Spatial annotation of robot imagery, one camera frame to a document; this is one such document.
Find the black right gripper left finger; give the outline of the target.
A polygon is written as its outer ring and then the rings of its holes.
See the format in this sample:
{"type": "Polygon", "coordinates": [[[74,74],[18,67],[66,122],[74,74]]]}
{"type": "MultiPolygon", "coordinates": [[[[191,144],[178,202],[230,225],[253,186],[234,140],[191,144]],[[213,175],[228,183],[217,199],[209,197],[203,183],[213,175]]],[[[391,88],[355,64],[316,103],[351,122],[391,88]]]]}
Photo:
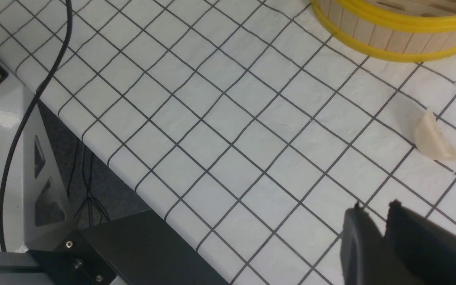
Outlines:
{"type": "Polygon", "coordinates": [[[345,285],[422,285],[356,203],[344,213],[340,261],[345,285]]]}

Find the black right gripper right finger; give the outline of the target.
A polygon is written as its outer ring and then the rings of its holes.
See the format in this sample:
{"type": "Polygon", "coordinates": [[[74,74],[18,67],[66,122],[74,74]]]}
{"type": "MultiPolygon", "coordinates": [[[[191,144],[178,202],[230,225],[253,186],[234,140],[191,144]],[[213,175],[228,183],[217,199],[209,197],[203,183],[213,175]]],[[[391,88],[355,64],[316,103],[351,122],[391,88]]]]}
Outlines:
{"type": "Polygon", "coordinates": [[[389,204],[385,240],[425,285],[456,285],[456,235],[395,200],[389,204]]]}

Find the grey robot base frame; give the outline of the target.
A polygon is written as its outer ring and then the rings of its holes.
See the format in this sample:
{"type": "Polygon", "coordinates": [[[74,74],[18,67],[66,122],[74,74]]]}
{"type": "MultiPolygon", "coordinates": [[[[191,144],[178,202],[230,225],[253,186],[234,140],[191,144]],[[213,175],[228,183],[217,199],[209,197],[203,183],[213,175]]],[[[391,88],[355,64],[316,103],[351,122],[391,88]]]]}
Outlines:
{"type": "Polygon", "coordinates": [[[0,285],[226,284],[152,210],[77,230],[38,108],[4,179],[32,97],[0,63],[0,285]]]}

